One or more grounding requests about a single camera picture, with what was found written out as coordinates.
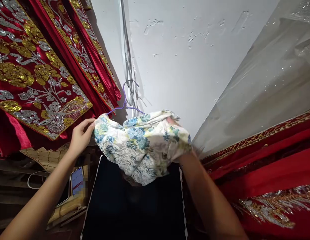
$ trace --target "floral embroidery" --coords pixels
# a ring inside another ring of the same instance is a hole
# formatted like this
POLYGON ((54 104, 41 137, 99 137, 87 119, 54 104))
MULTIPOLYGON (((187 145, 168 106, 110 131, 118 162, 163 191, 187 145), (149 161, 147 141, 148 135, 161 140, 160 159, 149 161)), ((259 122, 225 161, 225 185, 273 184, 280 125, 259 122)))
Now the floral embroidery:
POLYGON ((75 13, 77 14, 79 20, 81 21, 83 27, 85 28, 90 40, 92 41, 94 47, 96 48, 99 56, 101 57, 103 63, 106 65, 106 68, 107 68, 107 71, 108 71, 108 74, 110 75, 110 77, 112 78, 113 82, 115 83, 116 87, 118 88, 118 85, 117 85, 117 82, 114 78, 114 75, 108 65, 108 62, 107 62, 107 59, 105 58, 104 54, 103 54, 103 51, 102 51, 102 48, 95 36, 95 33, 93 32, 93 29, 91 27, 91 24, 88 20, 88 17, 84 11, 84 8, 81 6, 81 3, 79 0, 70 0, 70 4, 72 5, 75 13))
POLYGON ((282 228, 294 228, 289 219, 295 211, 310 211, 310 185, 266 193, 232 204, 239 212, 246 213, 258 222, 268 222, 282 228))
POLYGON ((19 3, 0 2, 0 108, 55 140, 91 107, 19 3))
POLYGON ((78 34, 76 33, 68 13, 65 11, 62 5, 62 2, 52 0, 41 0, 40 2, 50 17, 53 25, 66 42, 66 45, 68 46, 72 55, 79 63, 79 66, 85 73, 88 82, 96 90, 99 97, 107 104, 107 106, 109 106, 110 109, 114 109, 114 106, 111 103, 108 95, 105 93, 104 86, 102 85, 99 77, 96 75, 95 67, 92 65, 91 60, 87 55, 86 49, 78 37, 78 34))
POLYGON ((129 119, 121 126, 102 114, 95 122, 95 141, 109 161, 145 186, 167 175, 169 164, 191 151, 189 133, 170 126, 168 117, 179 119, 163 110, 129 119))

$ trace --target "white wall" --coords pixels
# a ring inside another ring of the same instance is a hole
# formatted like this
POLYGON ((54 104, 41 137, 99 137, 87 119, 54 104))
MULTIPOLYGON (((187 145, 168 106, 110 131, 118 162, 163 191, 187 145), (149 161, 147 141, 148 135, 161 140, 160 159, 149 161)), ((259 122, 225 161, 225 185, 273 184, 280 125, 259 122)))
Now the white wall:
MULTIPOLYGON (((91 0, 121 85, 125 82, 116 0, 91 0)), ((174 111, 194 137, 224 91, 277 0, 129 0, 132 51, 144 112, 174 111)), ((117 111, 117 120, 131 117, 117 111)))

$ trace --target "clear plastic sheet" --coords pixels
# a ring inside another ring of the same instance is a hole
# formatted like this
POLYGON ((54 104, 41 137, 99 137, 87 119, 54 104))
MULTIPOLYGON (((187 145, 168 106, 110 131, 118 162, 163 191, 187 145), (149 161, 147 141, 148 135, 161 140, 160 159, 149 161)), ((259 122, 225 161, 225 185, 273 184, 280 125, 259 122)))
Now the clear plastic sheet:
POLYGON ((281 0, 192 143, 204 158, 309 109, 310 1, 281 0))

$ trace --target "hand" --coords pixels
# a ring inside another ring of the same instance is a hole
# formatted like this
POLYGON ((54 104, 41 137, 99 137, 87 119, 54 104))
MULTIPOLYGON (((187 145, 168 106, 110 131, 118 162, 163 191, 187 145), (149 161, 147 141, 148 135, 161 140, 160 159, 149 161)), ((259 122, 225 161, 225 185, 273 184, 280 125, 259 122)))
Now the hand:
POLYGON ((71 144, 67 152, 74 156, 74 158, 77 158, 87 147, 95 127, 95 120, 95 118, 85 119, 73 129, 71 144), (84 132, 84 129, 88 124, 90 125, 86 132, 84 132))

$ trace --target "black garment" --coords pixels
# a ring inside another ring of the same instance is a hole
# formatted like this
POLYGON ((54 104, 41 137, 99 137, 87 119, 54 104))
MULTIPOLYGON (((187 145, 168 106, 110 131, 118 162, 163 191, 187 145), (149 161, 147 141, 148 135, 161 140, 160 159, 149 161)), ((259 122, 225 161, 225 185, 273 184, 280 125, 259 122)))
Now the black garment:
POLYGON ((186 239, 179 166, 144 187, 122 178, 102 157, 83 229, 90 239, 186 239))

